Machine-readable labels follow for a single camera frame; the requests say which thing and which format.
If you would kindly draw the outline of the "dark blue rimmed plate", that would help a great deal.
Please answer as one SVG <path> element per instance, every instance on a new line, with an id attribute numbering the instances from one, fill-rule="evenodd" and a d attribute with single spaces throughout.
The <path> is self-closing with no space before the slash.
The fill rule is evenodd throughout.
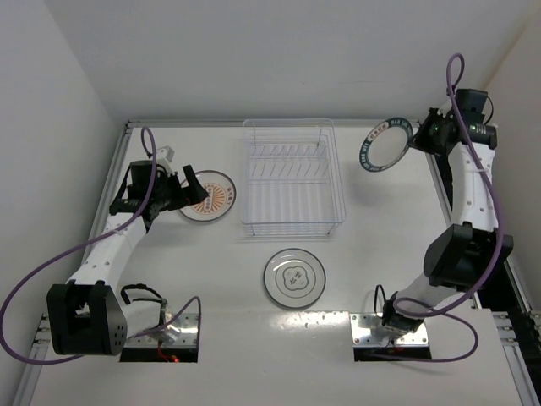
<path id="1" fill-rule="evenodd" d="M 413 126 L 405 118 L 388 118 L 377 124 L 360 147 L 361 167 L 372 173 L 390 169 L 406 155 L 412 137 Z"/>

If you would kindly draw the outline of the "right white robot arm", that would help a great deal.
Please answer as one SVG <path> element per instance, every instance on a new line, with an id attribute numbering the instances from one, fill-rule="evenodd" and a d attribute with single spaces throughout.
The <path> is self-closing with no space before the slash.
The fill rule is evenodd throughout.
<path id="1" fill-rule="evenodd" d="M 480 289 L 512 251 L 487 187 L 497 146 L 495 127 L 484 124 L 487 99 L 485 91 L 457 90 L 451 110 L 430 109 L 408 142 L 447 164 L 451 223 L 427 248 L 421 275 L 385 302 L 381 323 L 392 332 L 415 332 L 444 301 Z"/>

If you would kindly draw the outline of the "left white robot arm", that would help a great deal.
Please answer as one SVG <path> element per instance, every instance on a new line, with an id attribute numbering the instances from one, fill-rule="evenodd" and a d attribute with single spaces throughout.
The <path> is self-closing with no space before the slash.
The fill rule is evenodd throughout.
<path id="1" fill-rule="evenodd" d="M 125 300 L 117 294 L 129 259 L 164 211 L 203 202 L 208 193 L 193 168 L 184 179 L 165 160 L 131 162 L 109 206 L 104 233 L 66 283 L 46 296 L 52 346 L 61 355 L 117 355 L 128 339 L 163 329 L 163 298 Z"/>

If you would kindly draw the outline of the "orange sunburst plate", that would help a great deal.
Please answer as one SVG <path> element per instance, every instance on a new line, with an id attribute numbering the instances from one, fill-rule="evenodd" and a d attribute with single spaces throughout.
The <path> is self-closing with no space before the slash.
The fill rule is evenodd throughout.
<path id="1" fill-rule="evenodd" d="M 198 171 L 195 176 L 208 197 L 196 205 L 181 208 L 180 213 L 194 222 L 213 222 L 224 217 L 236 202 L 235 183 L 225 173 L 216 170 Z"/>

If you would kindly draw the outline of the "grey clover pattern plate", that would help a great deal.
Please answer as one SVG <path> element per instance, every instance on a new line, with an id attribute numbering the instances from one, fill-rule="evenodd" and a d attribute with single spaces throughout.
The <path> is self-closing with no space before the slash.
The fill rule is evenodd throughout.
<path id="1" fill-rule="evenodd" d="M 279 307 L 304 310 L 314 305 L 325 291 L 325 268 L 307 250 L 280 250 L 265 264 L 263 286 L 270 300 Z"/>

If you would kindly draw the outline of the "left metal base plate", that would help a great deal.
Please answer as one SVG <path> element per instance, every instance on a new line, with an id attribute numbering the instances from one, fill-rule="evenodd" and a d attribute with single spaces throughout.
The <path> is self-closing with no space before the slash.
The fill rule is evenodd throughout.
<path id="1" fill-rule="evenodd" d="M 199 334 L 199 315 L 181 315 L 163 332 L 162 343 L 167 348 L 195 348 Z"/>

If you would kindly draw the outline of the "metal base plate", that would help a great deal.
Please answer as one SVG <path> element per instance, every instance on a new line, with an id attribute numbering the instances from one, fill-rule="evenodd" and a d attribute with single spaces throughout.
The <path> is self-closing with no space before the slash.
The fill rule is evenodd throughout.
<path id="1" fill-rule="evenodd" d="M 415 332 L 399 332 L 382 326 L 377 313 L 351 313 L 350 327 L 355 349 L 429 347 L 424 323 Z"/>
<path id="2" fill-rule="evenodd" d="M 199 334 L 199 315 L 181 315 L 163 332 L 162 343 L 167 348 L 195 348 Z"/>

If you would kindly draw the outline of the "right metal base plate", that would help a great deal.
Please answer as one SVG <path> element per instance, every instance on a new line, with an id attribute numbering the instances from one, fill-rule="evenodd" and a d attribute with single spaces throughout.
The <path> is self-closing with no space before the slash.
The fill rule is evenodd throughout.
<path id="1" fill-rule="evenodd" d="M 424 323 L 415 332 L 399 332 L 382 326 L 377 313 L 351 313 L 350 327 L 355 349 L 429 347 Z"/>

